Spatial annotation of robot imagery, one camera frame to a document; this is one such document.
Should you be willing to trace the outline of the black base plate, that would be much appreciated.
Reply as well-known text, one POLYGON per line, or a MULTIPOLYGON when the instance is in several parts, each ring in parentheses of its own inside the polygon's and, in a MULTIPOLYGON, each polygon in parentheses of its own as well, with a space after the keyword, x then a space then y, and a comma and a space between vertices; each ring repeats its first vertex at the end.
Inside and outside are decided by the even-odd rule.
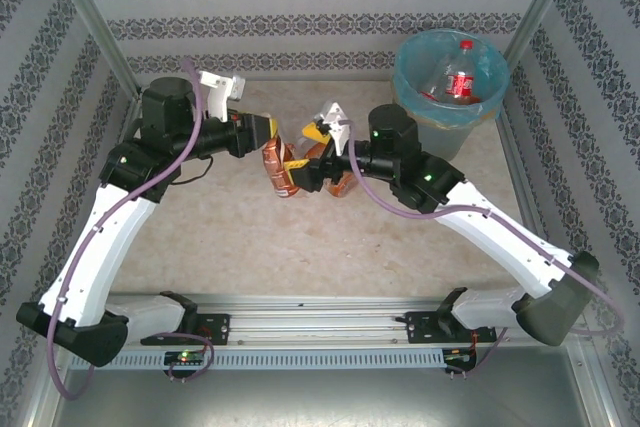
POLYGON ((214 346, 226 345, 230 333, 231 316, 228 314, 196 314, 186 329, 181 329, 179 337, 154 335, 143 338, 144 346, 165 345, 202 345, 200 337, 209 340, 214 346))
POLYGON ((436 311, 406 312, 395 318, 404 325, 410 344, 471 344, 492 343, 497 340, 494 328, 480 327, 468 329, 451 314, 439 314, 436 311))

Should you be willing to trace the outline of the large orange label bottle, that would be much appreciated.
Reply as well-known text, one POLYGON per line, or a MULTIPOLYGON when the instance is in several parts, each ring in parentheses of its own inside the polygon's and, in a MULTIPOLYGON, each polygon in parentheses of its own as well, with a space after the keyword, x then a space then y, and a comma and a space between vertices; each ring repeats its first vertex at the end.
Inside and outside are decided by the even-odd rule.
MULTIPOLYGON (((306 137, 297 141, 296 152, 306 159, 320 158, 324 149, 323 143, 306 137)), ((350 172, 344 172, 337 183, 330 178, 323 181, 323 189, 336 198, 346 197, 357 186, 358 182, 350 172)))

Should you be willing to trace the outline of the grey metal sheet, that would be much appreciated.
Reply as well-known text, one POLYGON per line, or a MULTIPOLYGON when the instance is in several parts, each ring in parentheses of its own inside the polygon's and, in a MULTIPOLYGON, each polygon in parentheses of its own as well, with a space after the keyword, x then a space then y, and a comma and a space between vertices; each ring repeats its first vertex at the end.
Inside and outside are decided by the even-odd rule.
POLYGON ((620 427, 585 362, 502 348, 477 373, 215 371, 192 382, 100 370, 53 427, 620 427))

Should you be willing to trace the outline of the aluminium frame post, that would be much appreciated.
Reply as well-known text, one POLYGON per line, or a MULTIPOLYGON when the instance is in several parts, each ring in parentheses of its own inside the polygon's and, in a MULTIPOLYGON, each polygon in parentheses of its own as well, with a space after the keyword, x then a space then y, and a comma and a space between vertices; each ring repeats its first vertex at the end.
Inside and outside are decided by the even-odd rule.
POLYGON ((133 96, 140 86, 95 0, 72 0, 125 92, 133 96))
POLYGON ((553 0, 532 0, 529 4, 504 52, 504 58, 510 73, 517 67, 529 45, 530 39, 538 29, 552 3, 553 0))

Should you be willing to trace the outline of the grey round bin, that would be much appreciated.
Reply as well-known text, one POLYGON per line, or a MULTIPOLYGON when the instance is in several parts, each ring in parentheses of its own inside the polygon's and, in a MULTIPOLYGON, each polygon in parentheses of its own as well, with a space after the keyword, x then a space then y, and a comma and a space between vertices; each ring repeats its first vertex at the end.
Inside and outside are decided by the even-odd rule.
POLYGON ((458 154, 477 126, 497 118, 502 110, 500 103, 493 107, 483 107, 480 104, 439 104, 424 99, 416 108, 411 109, 397 95, 393 96, 393 101, 403 107, 407 115, 416 122, 422 150, 447 161, 458 154))

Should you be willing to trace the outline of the cola bottle red cap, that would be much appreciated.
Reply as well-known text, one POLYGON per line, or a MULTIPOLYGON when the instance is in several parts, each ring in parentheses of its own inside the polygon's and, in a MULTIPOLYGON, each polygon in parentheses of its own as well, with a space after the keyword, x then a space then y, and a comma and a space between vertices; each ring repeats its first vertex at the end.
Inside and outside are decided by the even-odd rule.
POLYGON ((420 93, 427 99, 442 104, 477 103, 478 99, 473 97, 476 77, 473 47, 472 40, 462 40, 457 51, 446 54, 436 64, 431 76, 420 88, 420 93))

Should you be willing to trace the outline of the brown tea bottle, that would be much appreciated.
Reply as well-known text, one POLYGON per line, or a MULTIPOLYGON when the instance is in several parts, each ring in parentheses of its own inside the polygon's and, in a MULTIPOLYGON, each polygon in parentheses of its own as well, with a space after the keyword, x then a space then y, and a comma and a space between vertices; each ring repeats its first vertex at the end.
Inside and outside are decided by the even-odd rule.
POLYGON ((264 168, 280 198, 292 197, 299 191, 284 167, 286 162, 295 159, 292 147, 292 144, 285 143, 279 135, 275 135, 262 150, 264 168))

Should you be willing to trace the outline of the aluminium side rail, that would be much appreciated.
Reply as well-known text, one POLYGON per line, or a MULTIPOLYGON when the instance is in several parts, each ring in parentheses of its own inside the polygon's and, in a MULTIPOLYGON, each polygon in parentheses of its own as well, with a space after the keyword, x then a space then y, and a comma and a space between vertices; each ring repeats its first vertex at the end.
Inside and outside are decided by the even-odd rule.
POLYGON ((153 211, 147 201, 135 201, 111 214, 102 228, 96 226, 103 215, 127 195, 122 188, 104 187, 100 174, 109 152, 122 141, 125 131, 138 116, 138 104, 138 100, 131 100, 120 121, 107 125, 92 172, 87 204, 80 214, 82 228, 78 243, 70 255, 79 263, 76 268, 67 269, 69 286, 58 295, 65 301, 61 316, 74 318, 83 325, 96 323, 98 315, 105 310, 108 293, 127 251, 153 211))
POLYGON ((541 215, 536 194, 532 189, 530 171, 522 158, 522 145, 513 130, 505 102, 501 104, 501 111, 495 123, 514 187, 522 224, 536 234, 548 248, 558 250, 558 247, 554 246, 549 239, 549 232, 541 215))

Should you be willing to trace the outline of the aluminium mounting rail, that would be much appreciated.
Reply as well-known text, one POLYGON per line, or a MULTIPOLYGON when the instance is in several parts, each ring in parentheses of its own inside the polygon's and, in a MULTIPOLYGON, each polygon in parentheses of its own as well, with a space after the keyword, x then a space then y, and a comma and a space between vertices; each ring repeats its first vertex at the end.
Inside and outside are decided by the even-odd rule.
POLYGON ((199 313, 228 314, 230 333, 226 345, 407 344, 403 324, 395 318, 406 312, 449 313, 468 329, 515 328, 516 307, 527 301, 520 289, 486 292, 453 290, 443 301, 419 298, 347 298, 288 296, 108 296, 98 321, 83 325, 74 318, 59 320, 82 333, 101 332, 116 347, 142 345, 154 335, 179 337, 199 313))

